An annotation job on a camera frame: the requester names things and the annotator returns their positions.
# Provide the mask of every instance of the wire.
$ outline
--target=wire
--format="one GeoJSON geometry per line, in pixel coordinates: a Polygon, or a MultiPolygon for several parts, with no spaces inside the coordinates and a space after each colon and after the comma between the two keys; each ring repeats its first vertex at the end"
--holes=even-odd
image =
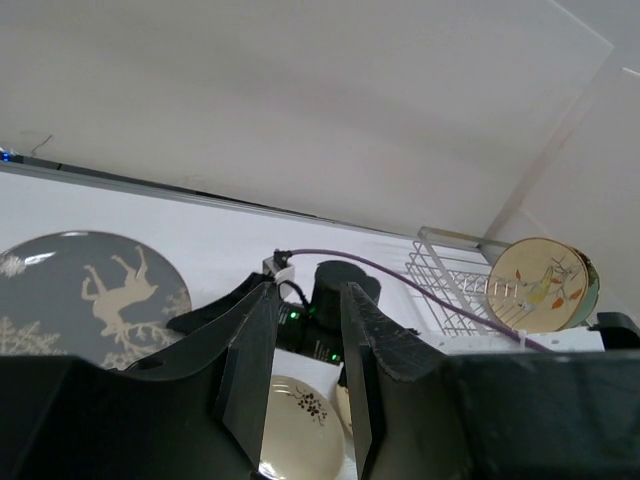
{"type": "Polygon", "coordinates": [[[278,284],[278,296],[280,297],[280,300],[282,300],[282,301],[284,301],[284,298],[282,298],[282,295],[280,294],[280,287],[282,285],[289,285],[291,288],[293,288],[295,290],[295,292],[298,294],[298,297],[300,297],[300,302],[302,303],[302,306],[304,307],[306,312],[310,313],[311,304],[307,300],[307,297],[304,296],[304,292],[300,288],[300,285],[298,285],[295,282],[292,282],[291,280],[283,280],[283,281],[281,281],[278,284]]]}
{"type": "MultiPolygon", "coordinates": [[[[380,270],[383,273],[386,273],[387,275],[390,275],[394,278],[396,278],[397,280],[400,280],[401,282],[409,285],[411,288],[417,290],[418,292],[420,292],[422,295],[424,295],[425,297],[427,297],[429,300],[437,303],[438,305],[440,305],[442,308],[446,308],[447,310],[451,310],[454,313],[457,313],[458,315],[462,315],[464,317],[467,317],[469,320],[472,320],[476,323],[479,323],[480,325],[484,325],[485,327],[489,327],[503,335],[505,335],[506,337],[509,337],[511,340],[514,340],[518,343],[520,343],[522,341],[522,339],[520,338],[520,335],[518,335],[518,332],[516,332],[515,330],[511,330],[509,327],[505,326],[505,325],[501,325],[499,323],[496,322],[492,322],[491,320],[487,320],[484,319],[482,317],[479,317],[478,315],[475,315],[473,313],[467,312],[465,309],[460,308],[460,307],[456,307],[455,305],[451,305],[450,303],[445,302],[444,300],[436,297],[433,293],[429,292],[428,290],[426,290],[425,288],[421,287],[420,285],[418,285],[417,283],[409,280],[408,278],[403,277],[402,275],[400,275],[399,273],[394,272],[393,270],[388,269],[387,267],[384,267],[378,263],[372,262],[371,260],[367,260],[366,258],[360,257],[358,255],[354,255],[352,253],[347,253],[347,252],[341,252],[339,250],[326,250],[326,249],[322,249],[322,248],[300,248],[297,250],[291,250],[290,252],[288,252],[291,256],[295,256],[295,255],[331,255],[331,256],[335,256],[335,257],[342,257],[342,258],[348,258],[349,260],[355,260],[356,262],[360,262],[360,263],[364,263],[365,265],[369,265],[370,267],[373,267],[377,270],[380,270]]],[[[533,349],[533,350],[537,350],[538,352],[551,352],[552,350],[548,349],[547,347],[545,347],[544,345],[531,340],[530,338],[525,338],[524,340],[524,344],[533,349]]]]}

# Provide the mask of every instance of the reindeer design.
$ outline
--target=reindeer design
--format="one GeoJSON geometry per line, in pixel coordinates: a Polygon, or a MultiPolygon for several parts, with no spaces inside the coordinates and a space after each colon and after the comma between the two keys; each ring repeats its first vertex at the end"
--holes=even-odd
{"type": "Polygon", "coordinates": [[[120,311],[123,308],[151,298],[158,288],[158,285],[150,285],[147,281],[148,267],[142,247],[138,245],[136,250],[140,256],[140,268],[138,270],[127,265],[118,255],[111,257],[124,268],[127,274],[123,287],[107,290],[96,269],[91,265],[85,265],[84,268],[89,272],[90,276],[82,282],[81,296],[83,300],[93,302],[93,315],[106,324],[106,327],[101,332],[103,337],[115,335],[115,342],[122,342],[125,350],[137,355],[148,355],[156,351],[157,347],[140,346],[132,343],[129,337],[130,331],[136,331],[136,337],[144,339],[146,337],[144,329],[149,328],[154,340],[159,340],[162,344],[171,343],[171,340],[168,335],[163,333],[163,329],[158,325],[158,322],[131,324],[125,322],[120,315],[120,311]],[[89,293],[89,285],[92,282],[95,284],[96,293],[89,293]]]}

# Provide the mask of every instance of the bird design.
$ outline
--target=bird design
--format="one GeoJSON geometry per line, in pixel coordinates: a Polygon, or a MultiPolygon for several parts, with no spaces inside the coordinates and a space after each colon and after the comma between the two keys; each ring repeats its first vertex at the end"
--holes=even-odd
{"type": "Polygon", "coordinates": [[[527,292],[525,296],[525,301],[521,305],[521,307],[526,311],[531,311],[535,309],[536,305],[542,303],[542,301],[546,298],[549,293],[549,288],[551,288],[551,280],[553,278],[553,267],[547,267],[547,270],[544,272],[542,279],[539,282],[535,282],[533,286],[527,292]]]}

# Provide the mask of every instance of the gray plate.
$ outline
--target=gray plate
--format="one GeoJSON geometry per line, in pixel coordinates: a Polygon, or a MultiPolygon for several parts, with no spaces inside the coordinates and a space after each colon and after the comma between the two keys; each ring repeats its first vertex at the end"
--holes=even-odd
{"type": "Polygon", "coordinates": [[[123,369],[180,336],[191,310],[180,274],[129,238],[65,232],[0,255],[0,355],[75,354],[123,369]]]}

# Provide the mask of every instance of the metal wire dish rack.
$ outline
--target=metal wire dish rack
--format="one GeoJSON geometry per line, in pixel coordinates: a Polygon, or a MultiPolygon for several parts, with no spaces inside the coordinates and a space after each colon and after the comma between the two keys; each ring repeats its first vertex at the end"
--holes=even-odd
{"type": "MultiPolygon", "coordinates": [[[[515,302],[517,285],[489,284],[491,266],[509,243],[430,227],[422,227],[418,239],[413,243],[410,261],[405,264],[406,275],[430,293],[492,321],[498,320],[488,306],[489,298],[499,299],[499,305],[507,307],[515,302]]],[[[424,298],[432,314],[428,317],[435,320],[435,328],[445,335],[495,334],[426,296],[417,294],[417,297],[424,298]]]]}

